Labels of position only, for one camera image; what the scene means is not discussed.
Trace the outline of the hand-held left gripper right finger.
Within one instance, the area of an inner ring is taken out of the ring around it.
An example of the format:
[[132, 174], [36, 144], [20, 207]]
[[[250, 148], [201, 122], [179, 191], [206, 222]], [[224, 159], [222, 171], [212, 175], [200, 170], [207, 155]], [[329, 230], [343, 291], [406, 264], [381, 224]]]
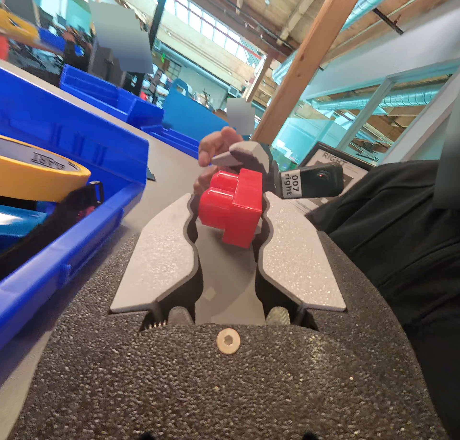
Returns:
[[255, 292], [264, 315], [283, 307], [289, 316], [307, 310], [344, 312], [346, 303], [318, 231], [287, 200], [262, 196], [261, 227], [253, 239]]

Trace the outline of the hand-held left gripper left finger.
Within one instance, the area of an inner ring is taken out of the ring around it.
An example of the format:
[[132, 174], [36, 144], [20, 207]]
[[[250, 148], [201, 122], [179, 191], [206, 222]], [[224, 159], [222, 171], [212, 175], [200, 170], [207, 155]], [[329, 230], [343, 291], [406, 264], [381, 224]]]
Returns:
[[110, 311], [168, 316], [174, 307], [196, 314], [203, 274], [196, 247], [199, 196], [187, 193], [141, 231]]

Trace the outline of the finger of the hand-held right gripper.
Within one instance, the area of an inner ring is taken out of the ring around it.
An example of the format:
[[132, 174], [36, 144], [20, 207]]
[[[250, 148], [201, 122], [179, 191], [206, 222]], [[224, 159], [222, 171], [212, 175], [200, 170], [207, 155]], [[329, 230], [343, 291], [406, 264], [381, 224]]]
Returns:
[[245, 161], [245, 153], [242, 151], [227, 151], [216, 155], [211, 159], [211, 165], [217, 167], [242, 167]]
[[274, 159], [269, 146], [256, 141], [241, 141], [230, 146], [231, 157], [235, 164], [232, 171], [242, 168], [262, 173], [264, 181], [274, 181]]

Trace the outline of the red toy block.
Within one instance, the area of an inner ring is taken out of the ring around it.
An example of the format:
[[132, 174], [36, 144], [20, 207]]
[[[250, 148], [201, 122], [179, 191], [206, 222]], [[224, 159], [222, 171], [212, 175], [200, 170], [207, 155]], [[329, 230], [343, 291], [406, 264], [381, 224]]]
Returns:
[[200, 198], [198, 218], [201, 224], [222, 230], [224, 243], [248, 249], [262, 215], [262, 190], [261, 172], [219, 171]]

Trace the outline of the blue plastic bin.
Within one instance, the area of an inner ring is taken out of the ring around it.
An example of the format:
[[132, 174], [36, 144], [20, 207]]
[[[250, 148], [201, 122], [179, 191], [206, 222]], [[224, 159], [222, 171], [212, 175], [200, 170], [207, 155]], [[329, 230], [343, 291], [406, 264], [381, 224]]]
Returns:
[[1, 252], [1, 348], [100, 250], [140, 201], [146, 185], [147, 140], [37, 80], [1, 61], [1, 135], [66, 157], [89, 169], [91, 176], [60, 202], [1, 196], [9, 207], [48, 214]]

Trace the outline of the person's right hand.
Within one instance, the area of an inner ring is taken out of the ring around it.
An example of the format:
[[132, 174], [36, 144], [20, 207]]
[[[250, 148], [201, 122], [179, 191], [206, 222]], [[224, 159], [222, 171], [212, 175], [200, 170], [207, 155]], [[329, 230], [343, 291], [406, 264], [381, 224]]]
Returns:
[[201, 195], [209, 188], [211, 179], [217, 172], [225, 171], [234, 173], [234, 171], [229, 167], [217, 167], [211, 165], [211, 160], [215, 155], [227, 152], [232, 144], [241, 141], [243, 141], [243, 137], [238, 135], [234, 129], [228, 126], [224, 127], [221, 131], [216, 131], [207, 135], [201, 140], [198, 150], [198, 164], [203, 170], [193, 186], [195, 195]]

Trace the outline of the black framed sign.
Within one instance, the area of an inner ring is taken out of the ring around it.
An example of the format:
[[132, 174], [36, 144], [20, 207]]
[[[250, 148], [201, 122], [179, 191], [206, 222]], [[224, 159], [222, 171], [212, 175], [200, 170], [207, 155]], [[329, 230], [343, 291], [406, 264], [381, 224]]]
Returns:
[[[341, 195], [348, 192], [359, 180], [361, 180], [374, 165], [365, 162], [364, 160], [340, 151], [329, 145], [317, 142], [311, 151], [304, 158], [301, 166], [314, 166], [319, 164], [339, 164], [342, 166], [344, 175], [344, 189]], [[307, 214], [316, 208], [335, 200], [336, 197], [316, 197], [294, 199], [290, 202], [299, 209], [302, 213]]]

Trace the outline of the flat blue bin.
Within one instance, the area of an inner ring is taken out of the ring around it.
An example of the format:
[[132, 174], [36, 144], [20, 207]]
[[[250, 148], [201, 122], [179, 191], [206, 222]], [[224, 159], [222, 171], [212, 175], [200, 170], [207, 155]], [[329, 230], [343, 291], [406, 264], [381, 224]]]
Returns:
[[165, 144], [195, 158], [199, 156], [199, 141], [171, 128], [165, 128], [158, 124], [141, 127], [141, 131], [159, 139]]

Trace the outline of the person's black jacket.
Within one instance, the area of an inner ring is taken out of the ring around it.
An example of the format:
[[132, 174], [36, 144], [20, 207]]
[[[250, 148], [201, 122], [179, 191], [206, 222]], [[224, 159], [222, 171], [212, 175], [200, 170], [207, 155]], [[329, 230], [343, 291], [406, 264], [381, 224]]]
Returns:
[[404, 329], [451, 439], [460, 436], [460, 217], [433, 203], [439, 160], [373, 168], [306, 215]]

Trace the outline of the blue storage bin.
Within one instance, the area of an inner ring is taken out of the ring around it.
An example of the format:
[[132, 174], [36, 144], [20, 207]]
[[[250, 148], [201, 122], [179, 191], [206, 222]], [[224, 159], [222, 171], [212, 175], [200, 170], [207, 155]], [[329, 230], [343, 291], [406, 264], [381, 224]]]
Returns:
[[64, 65], [59, 86], [61, 90], [138, 129], [163, 123], [163, 109], [71, 65]]

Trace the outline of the yellow tape roll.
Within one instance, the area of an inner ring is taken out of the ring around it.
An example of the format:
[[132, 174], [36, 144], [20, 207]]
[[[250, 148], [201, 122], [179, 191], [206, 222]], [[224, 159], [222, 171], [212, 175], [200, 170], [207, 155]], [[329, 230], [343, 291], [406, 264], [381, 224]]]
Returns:
[[0, 194], [28, 201], [60, 202], [85, 186], [89, 169], [61, 155], [1, 135]]

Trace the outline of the light blue block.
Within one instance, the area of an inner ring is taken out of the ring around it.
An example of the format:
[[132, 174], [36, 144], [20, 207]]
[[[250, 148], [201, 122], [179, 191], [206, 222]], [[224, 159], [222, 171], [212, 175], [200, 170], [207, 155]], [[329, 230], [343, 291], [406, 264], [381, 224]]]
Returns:
[[3, 252], [16, 244], [47, 217], [47, 213], [1, 205], [0, 251]]

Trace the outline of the black steel column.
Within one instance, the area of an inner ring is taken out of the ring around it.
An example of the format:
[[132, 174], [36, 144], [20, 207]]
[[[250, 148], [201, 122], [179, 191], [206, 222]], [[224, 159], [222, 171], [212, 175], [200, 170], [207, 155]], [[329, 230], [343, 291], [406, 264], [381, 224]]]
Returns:
[[161, 23], [161, 18], [164, 12], [164, 7], [165, 7], [166, 0], [158, 0], [155, 12], [153, 15], [153, 20], [149, 29], [149, 46], [150, 50], [152, 51], [153, 46], [154, 46], [154, 41], [157, 36], [158, 28]]

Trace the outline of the wooden post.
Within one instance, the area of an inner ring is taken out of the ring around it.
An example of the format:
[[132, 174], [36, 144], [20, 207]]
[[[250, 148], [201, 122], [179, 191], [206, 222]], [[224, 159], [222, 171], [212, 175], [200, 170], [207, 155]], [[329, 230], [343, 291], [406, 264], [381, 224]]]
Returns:
[[308, 34], [298, 48], [275, 96], [252, 135], [252, 140], [272, 144], [303, 91], [339, 35], [358, 0], [325, 0]]

